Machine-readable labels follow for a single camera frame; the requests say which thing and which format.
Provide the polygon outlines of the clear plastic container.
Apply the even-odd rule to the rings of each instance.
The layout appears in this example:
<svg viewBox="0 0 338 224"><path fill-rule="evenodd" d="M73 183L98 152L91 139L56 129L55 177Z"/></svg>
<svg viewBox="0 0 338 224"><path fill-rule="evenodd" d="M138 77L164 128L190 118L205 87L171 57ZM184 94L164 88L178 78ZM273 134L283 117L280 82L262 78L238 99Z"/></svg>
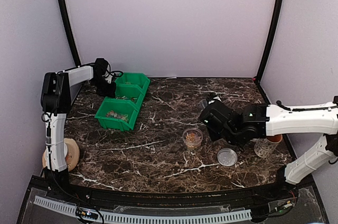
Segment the clear plastic container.
<svg viewBox="0 0 338 224"><path fill-rule="evenodd" d="M197 150L203 141L203 133L198 128L188 128L183 132L183 142L188 151Z"/></svg>

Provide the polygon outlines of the green three-compartment bin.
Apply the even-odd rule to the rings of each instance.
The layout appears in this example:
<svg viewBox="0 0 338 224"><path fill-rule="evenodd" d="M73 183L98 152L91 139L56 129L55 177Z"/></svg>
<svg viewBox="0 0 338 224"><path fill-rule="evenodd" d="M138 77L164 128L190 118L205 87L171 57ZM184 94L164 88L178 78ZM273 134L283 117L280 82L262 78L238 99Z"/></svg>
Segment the green three-compartment bin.
<svg viewBox="0 0 338 224"><path fill-rule="evenodd" d="M95 118L104 129L116 129L122 132L133 130L151 81L143 73L125 72L114 82L116 83L115 98L105 97ZM132 82L133 85L126 85L125 82ZM137 102L116 99L123 96L137 98ZM107 118L106 113L111 110L128 114L128 122Z"/></svg>

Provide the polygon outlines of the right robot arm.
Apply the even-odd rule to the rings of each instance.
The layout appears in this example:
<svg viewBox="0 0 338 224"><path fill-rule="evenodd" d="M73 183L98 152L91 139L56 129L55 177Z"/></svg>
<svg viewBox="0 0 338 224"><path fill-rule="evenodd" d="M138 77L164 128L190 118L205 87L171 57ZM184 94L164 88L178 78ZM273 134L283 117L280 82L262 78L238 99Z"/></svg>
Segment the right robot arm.
<svg viewBox="0 0 338 224"><path fill-rule="evenodd" d="M299 182L326 162L337 157L337 97L333 101L310 106L276 104L247 105L241 113L210 94L200 101L199 121L213 141L225 139L243 148L254 138L283 134L319 133L319 140L301 157L278 170L277 182L269 194L280 200Z"/></svg>

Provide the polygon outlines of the metal scoop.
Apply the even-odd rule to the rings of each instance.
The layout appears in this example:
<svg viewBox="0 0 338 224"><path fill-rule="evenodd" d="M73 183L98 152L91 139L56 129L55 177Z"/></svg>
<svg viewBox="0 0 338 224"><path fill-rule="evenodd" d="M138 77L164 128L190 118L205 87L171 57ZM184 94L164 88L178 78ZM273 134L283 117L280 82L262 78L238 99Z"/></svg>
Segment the metal scoop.
<svg viewBox="0 0 338 224"><path fill-rule="evenodd" d="M201 109L204 109L207 105L208 105L208 101L206 99L203 99L199 102L199 105L201 107Z"/></svg>

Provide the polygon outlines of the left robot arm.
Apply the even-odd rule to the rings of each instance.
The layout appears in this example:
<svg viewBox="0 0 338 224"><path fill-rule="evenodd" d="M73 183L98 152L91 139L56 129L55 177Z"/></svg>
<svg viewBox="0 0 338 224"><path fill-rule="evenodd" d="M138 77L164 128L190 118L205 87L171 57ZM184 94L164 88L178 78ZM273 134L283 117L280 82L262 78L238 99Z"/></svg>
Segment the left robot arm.
<svg viewBox="0 0 338 224"><path fill-rule="evenodd" d="M62 172L68 169L65 160L64 125L73 102L71 88L89 81L96 87L98 95L114 98L115 80L123 75L122 71L112 71L109 62L103 58L72 69L45 74L41 92L41 119L45 123L48 170Z"/></svg>

